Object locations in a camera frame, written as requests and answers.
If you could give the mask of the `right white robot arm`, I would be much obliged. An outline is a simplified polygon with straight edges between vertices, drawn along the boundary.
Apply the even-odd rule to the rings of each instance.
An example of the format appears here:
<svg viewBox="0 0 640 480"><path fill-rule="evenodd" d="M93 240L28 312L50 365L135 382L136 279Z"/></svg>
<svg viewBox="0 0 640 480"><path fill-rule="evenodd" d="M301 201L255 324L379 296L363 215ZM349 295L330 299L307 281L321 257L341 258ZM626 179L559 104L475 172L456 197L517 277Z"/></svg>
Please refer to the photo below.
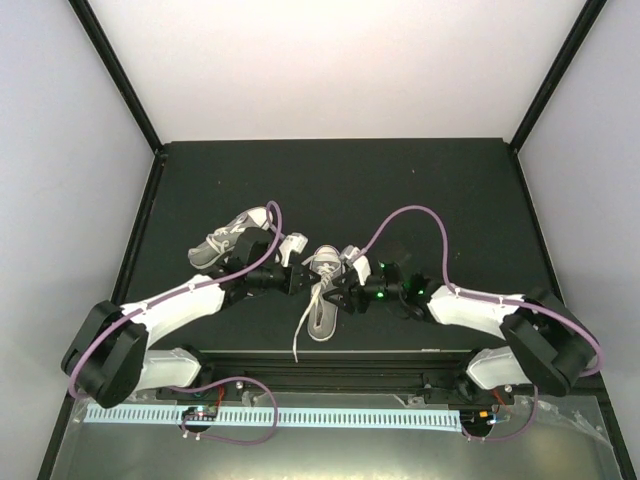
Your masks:
<svg viewBox="0 0 640 480"><path fill-rule="evenodd" d="M354 246L340 258L343 271L322 295L337 309L364 313L375 301L391 301L413 320L502 341L499 348L474 353L455 377L456 394L467 403L507 385L562 397L598 362L595 338L548 291L499 295L449 286L423 273L406 277L397 264L373 264Z"/></svg>

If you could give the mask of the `grey sneaker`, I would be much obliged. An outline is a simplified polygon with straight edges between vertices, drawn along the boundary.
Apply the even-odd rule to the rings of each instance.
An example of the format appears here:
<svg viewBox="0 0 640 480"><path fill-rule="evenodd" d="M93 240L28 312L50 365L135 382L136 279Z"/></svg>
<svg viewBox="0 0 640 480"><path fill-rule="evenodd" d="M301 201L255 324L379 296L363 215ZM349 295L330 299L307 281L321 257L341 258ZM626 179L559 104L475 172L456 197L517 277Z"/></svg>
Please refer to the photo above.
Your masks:
<svg viewBox="0 0 640 480"><path fill-rule="evenodd" d="M310 338L316 342L329 341L337 326L338 308L325 300L323 295L334 288L334 280L344 273L340 252L333 246L323 245L303 262L312 273L319 276L319 281L311 287L310 300L301 315L292 341L292 354L298 362L298 336L307 328Z"/></svg>
<svg viewBox="0 0 640 480"><path fill-rule="evenodd" d="M188 260L192 267L203 270L231 252L239 236L247 228L261 228L266 230L273 220L273 214L265 207L254 207L236 216L227 225L208 234L197 247L188 250Z"/></svg>

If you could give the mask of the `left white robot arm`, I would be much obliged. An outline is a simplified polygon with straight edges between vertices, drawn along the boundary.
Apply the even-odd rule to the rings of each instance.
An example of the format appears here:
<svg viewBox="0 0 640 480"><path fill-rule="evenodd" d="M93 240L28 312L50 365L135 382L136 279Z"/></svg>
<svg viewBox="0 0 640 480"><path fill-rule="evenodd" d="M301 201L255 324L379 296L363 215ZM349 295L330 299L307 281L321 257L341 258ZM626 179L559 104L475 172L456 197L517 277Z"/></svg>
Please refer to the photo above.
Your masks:
<svg viewBox="0 0 640 480"><path fill-rule="evenodd" d="M294 295L318 281L299 258L308 243L300 233L278 240L249 227L231 249L185 283L152 298L118 306L108 300L88 313L61 361L75 395L112 408L140 390L176 388L193 399L214 388L213 372L192 348L157 350L178 329L260 290Z"/></svg>

